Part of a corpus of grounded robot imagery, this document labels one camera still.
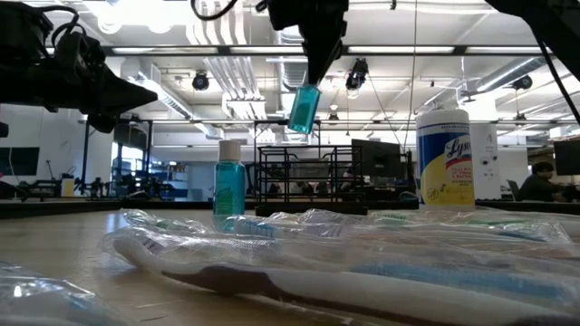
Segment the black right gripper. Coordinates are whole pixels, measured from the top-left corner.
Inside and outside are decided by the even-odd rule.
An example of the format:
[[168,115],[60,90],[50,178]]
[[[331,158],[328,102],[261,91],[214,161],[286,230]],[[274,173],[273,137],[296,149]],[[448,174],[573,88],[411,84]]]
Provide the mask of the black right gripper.
[[[348,0],[267,0],[270,23],[276,31],[286,27],[335,18],[344,14]],[[307,84],[318,85],[333,61],[342,55],[346,25],[302,26],[303,49],[307,57]]]

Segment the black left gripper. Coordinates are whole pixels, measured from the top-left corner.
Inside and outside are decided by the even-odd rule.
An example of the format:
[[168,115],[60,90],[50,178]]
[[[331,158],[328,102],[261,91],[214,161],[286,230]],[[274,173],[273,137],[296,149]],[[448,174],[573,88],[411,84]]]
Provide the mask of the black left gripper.
[[106,64],[101,44],[79,32],[60,38],[51,68],[54,80],[49,82],[44,107],[50,112],[79,110],[103,133],[114,130],[118,114],[158,99],[155,91],[117,76]]

